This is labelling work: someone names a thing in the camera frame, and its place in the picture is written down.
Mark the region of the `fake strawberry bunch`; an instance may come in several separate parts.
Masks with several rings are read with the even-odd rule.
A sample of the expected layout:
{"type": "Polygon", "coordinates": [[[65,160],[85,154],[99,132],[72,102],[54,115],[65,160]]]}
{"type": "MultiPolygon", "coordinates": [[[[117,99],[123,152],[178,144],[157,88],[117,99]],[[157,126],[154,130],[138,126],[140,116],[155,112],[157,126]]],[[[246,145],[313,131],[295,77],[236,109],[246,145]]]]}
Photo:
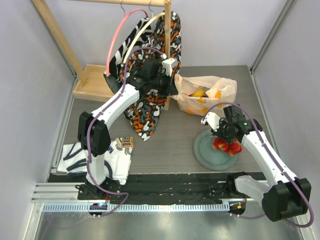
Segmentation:
{"type": "Polygon", "coordinates": [[[231,157],[236,156],[243,150],[237,138],[232,143],[227,143],[219,137],[216,137],[213,140],[212,148],[214,150],[221,150],[223,153],[228,153],[231,157]]]}

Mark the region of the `translucent orange plastic bag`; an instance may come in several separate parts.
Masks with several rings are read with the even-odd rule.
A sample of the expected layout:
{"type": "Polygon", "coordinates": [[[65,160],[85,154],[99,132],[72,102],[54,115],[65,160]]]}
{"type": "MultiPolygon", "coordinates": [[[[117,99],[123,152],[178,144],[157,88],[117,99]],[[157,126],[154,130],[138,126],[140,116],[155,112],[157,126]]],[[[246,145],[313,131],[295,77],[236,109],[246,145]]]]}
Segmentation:
{"type": "Polygon", "coordinates": [[[184,77],[175,75],[175,86],[178,94],[172,98],[177,101],[179,109],[192,115],[204,116],[210,107],[217,105],[211,111],[223,116],[225,102],[236,100],[238,84],[230,78],[218,76],[184,77]],[[203,97],[190,96],[199,89],[204,89],[203,97]]]}

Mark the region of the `fake yellow apple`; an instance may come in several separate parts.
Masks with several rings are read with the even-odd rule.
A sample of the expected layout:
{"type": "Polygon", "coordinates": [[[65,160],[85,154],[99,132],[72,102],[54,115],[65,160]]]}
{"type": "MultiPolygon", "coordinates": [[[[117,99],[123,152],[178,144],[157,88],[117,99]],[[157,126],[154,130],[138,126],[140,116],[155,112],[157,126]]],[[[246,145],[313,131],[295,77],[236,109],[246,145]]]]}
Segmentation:
{"type": "Polygon", "coordinates": [[[201,98],[205,95],[205,90],[203,88],[195,91],[194,93],[192,93],[190,96],[191,97],[197,97],[197,98],[201,98]]]}

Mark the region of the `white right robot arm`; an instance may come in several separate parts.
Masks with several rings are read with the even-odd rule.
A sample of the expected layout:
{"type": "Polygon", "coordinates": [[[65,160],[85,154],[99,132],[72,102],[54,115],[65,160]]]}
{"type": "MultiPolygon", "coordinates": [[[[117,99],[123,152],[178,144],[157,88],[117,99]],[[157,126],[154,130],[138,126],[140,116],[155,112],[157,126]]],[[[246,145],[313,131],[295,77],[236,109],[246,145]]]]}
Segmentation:
{"type": "Polygon", "coordinates": [[[272,222],[288,221],[292,217],[309,213],[310,219],[303,227],[314,221],[310,204],[311,183],[298,178],[273,149],[261,125],[240,105],[227,102],[224,117],[210,109],[201,123],[209,125],[213,135],[230,144],[238,140],[253,156],[262,170],[266,184],[243,173],[226,184],[226,193],[233,198],[240,194],[251,197],[262,206],[264,215],[272,222]]]}

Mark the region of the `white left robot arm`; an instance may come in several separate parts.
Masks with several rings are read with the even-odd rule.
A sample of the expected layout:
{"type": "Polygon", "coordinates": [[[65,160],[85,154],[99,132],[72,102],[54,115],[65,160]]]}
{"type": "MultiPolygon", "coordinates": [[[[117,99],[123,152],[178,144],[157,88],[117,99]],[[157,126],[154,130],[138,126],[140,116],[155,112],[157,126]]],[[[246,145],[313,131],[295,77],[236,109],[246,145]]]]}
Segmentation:
{"type": "Polygon", "coordinates": [[[109,128],[147,91],[158,90],[164,95],[171,95],[175,89],[171,78],[177,65],[175,58],[146,59],[138,72],[128,76],[123,86],[105,104],[91,113],[84,111],[79,116],[77,140],[85,150],[89,163],[86,179],[91,184],[89,194],[93,198],[100,200],[107,192],[102,183],[106,180],[105,153],[111,145],[109,128]]]}

